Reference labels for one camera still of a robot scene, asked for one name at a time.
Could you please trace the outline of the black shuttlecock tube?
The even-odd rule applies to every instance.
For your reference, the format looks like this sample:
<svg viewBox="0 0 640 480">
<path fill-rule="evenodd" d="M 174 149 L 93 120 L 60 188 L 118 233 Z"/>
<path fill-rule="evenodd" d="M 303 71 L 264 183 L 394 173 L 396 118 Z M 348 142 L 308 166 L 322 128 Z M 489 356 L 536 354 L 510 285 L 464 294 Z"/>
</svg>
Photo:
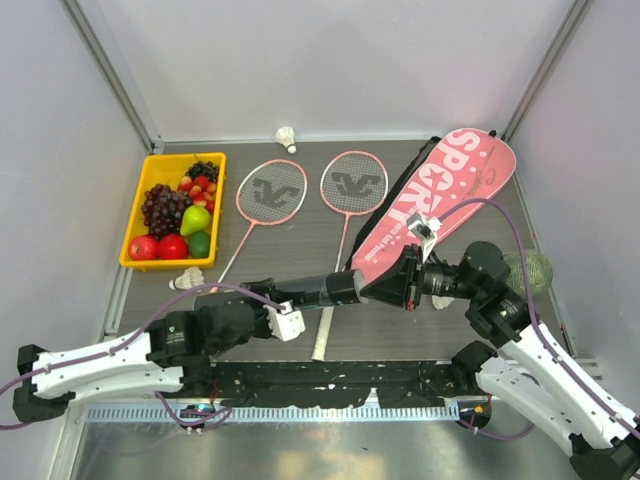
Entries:
<svg viewBox="0 0 640 480">
<path fill-rule="evenodd" d="M 365 285 L 360 270 L 347 270 L 276 282 L 269 296 L 278 303 L 290 302 L 295 309 L 320 309 L 361 303 Z"/>
</svg>

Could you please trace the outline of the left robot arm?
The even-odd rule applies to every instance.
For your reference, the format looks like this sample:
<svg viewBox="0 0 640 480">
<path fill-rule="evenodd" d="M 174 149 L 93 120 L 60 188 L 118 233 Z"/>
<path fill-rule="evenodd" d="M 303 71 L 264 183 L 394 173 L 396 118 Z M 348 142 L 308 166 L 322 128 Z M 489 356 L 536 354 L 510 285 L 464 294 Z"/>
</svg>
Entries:
<svg viewBox="0 0 640 480">
<path fill-rule="evenodd" d="M 112 340 L 59 352 L 21 347 L 19 376 L 2 388 L 13 393 L 13 426 L 56 419 L 71 404 L 99 397 L 213 395 L 215 358 L 252 338 L 289 341 L 298 335 L 300 305 L 271 281 L 192 292 L 192 308 L 167 303 L 141 327 Z"/>
</svg>

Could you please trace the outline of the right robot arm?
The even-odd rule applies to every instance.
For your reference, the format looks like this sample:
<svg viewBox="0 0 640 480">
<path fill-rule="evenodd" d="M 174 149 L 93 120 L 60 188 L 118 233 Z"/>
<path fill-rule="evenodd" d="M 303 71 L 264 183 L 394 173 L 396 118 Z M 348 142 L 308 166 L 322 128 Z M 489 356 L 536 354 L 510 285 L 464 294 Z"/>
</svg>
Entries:
<svg viewBox="0 0 640 480">
<path fill-rule="evenodd" d="M 481 338 L 453 357 L 454 386 L 507 403 L 568 455 L 580 478 L 632 478 L 639 471 L 638 414 L 567 354 L 508 287 L 509 274 L 489 242 L 472 243 L 456 266 L 419 264 L 416 246 L 409 246 L 361 294 L 405 309 L 423 295 L 468 300 L 465 316 Z"/>
</svg>

